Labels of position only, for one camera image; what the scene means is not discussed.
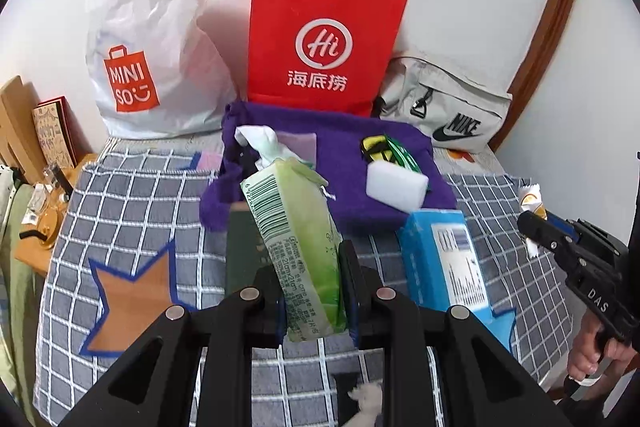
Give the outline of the person's right hand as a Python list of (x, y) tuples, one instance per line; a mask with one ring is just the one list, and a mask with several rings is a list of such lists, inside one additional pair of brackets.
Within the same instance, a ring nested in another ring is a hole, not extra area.
[(611, 364), (605, 369), (599, 383), (616, 384), (638, 355), (633, 347), (625, 346), (615, 338), (608, 340), (604, 348), (599, 348), (596, 337), (601, 329), (602, 323), (597, 315), (587, 310), (582, 316), (582, 323), (567, 361), (567, 373), (575, 381), (583, 381), (587, 376), (594, 375), (600, 358), (605, 357), (611, 360)]

